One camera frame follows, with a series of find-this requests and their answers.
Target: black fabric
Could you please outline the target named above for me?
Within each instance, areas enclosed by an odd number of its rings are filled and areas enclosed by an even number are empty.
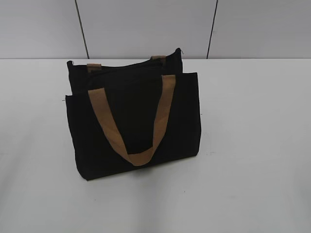
[[[105,82],[101,85],[105,88],[128,153],[150,148],[153,122],[162,92],[161,74],[154,71],[127,72],[126,80],[119,83],[113,75],[104,78]],[[112,149],[95,116],[87,91],[66,96],[66,105],[77,168],[86,180],[196,156],[198,153],[201,122],[196,73],[176,73],[166,133],[151,161],[143,166],[133,166]]]
[[[71,91],[73,94],[84,92],[88,90],[88,87],[92,80],[98,75],[104,75],[107,73],[118,72],[119,74],[125,74],[129,70],[137,68],[162,68],[162,74],[179,74],[182,73],[183,66],[181,60],[181,49],[177,48],[174,53],[166,56],[165,65],[160,59],[150,59],[142,63],[132,64],[124,67],[106,67],[102,66],[102,70],[92,71],[90,74],[87,72],[86,65],[74,66],[72,61],[67,62],[69,70],[69,82]]]

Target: black tote bag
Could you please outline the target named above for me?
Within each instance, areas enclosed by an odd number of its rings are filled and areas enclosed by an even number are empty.
[[[66,96],[76,165],[84,179],[196,156],[197,74],[163,75],[164,69],[100,71],[88,90]]]
[[[150,60],[124,67],[107,67],[101,64],[87,64],[74,66],[72,61],[67,62],[69,82],[73,94],[88,90],[93,79],[104,74],[117,72],[120,75],[139,68],[161,68],[162,74],[179,74],[183,71],[181,49],[177,48],[169,56],[152,56]]]

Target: tan handle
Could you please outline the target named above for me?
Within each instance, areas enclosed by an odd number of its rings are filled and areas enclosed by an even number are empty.
[[[175,84],[175,75],[162,75],[162,94],[155,115],[153,146],[138,154],[127,153],[122,136],[113,119],[105,89],[100,88],[88,91],[88,96],[93,110],[109,144],[116,153],[134,166],[141,166],[148,163],[152,159],[157,147],[164,137],[169,119]]]
[[[161,56],[161,55],[158,55],[158,56],[151,56],[151,60],[155,60],[155,59],[160,59],[160,61],[162,62],[162,64],[165,66],[165,63],[166,63],[166,56]]]
[[[91,73],[93,70],[102,70],[102,64],[88,63],[86,67],[88,73]]]

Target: white wall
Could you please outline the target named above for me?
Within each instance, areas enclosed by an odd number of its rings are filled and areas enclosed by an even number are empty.
[[[74,0],[1,0],[0,58],[86,58]]]
[[[216,0],[78,0],[90,58],[206,58]],[[311,58],[310,0],[219,0],[209,58]],[[74,0],[0,0],[1,58],[86,58]]]
[[[310,0],[219,0],[209,58],[311,58]]]
[[[216,0],[78,0],[90,58],[206,58]]]

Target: white table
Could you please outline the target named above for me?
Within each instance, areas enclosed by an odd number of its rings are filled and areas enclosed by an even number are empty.
[[[311,60],[184,60],[184,71],[199,74],[198,156],[87,182],[66,60],[0,60],[0,233],[310,233]]]

